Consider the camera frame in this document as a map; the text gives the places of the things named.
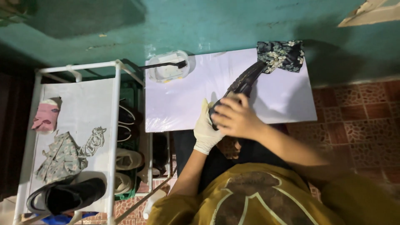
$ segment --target green painted wall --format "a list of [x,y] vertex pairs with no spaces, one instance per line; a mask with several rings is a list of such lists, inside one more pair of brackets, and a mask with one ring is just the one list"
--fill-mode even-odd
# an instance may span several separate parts
[[304,40],[313,85],[400,73],[400,21],[336,27],[363,2],[38,0],[31,20],[0,28],[0,56],[31,66],[117,58],[144,65],[151,56],[176,49],[203,54],[297,39]]

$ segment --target floral fabric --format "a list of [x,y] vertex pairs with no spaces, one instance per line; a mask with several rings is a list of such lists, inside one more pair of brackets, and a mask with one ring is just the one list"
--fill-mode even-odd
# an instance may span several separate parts
[[76,175],[88,166],[86,158],[78,157],[78,148],[69,132],[55,136],[49,149],[47,153],[42,151],[47,158],[34,173],[44,184]]
[[257,59],[267,64],[263,73],[270,74],[276,68],[299,72],[303,66],[302,41],[257,42]]

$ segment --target white table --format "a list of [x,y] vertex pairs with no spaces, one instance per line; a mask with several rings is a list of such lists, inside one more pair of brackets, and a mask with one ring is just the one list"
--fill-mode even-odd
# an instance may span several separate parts
[[[146,72],[146,132],[193,129],[202,100],[216,102],[223,97],[233,81],[257,62],[257,50],[190,56],[189,62],[186,78],[164,84],[151,81]],[[261,74],[250,103],[264,123],[317,120],[306,61],[299,73],[276,69]]]

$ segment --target black brush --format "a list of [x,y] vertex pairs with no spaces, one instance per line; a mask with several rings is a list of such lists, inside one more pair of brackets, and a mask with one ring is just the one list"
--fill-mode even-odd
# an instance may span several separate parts
[[155,64],[155,65],[149,65],[149,66],[140,66],[139,69],[145,70],[145,69],[150,69],[154,67],[160,67],[160,66],[177,66],[178,69],[184,68],[188,64],[186,63],[186,60],[183,60],[181,62],[173,63],[173,62],[165,62],[165,63],[160,63],[160,64]]

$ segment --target blue object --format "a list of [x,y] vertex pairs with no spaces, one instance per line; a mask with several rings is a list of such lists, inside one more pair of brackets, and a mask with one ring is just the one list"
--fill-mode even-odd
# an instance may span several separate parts
[[[82,215],[82,219],[86,217],[91,217],[97,215],[99,212],[88,212]],[[42,219],[43,222],[47,223],[48,225],[66,225],[71,222],[72,217],[67,215],[57,215],[57,216],[48,216]]]

